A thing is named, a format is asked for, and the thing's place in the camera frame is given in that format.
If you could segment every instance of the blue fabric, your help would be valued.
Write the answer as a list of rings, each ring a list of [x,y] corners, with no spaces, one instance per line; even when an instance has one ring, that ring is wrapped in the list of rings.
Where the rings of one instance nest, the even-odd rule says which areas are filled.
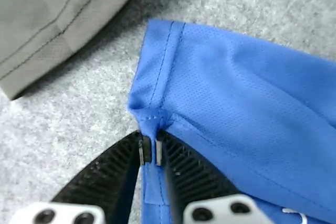
[[[158,129],[179,137],[275,223],[301,221],[282,207],[306,214],[308,224],[336,223],[336,63],[152,20],[129,110],[152,141]],[[162,170],[153,162],[142,174],[143,223],[172,223]]]

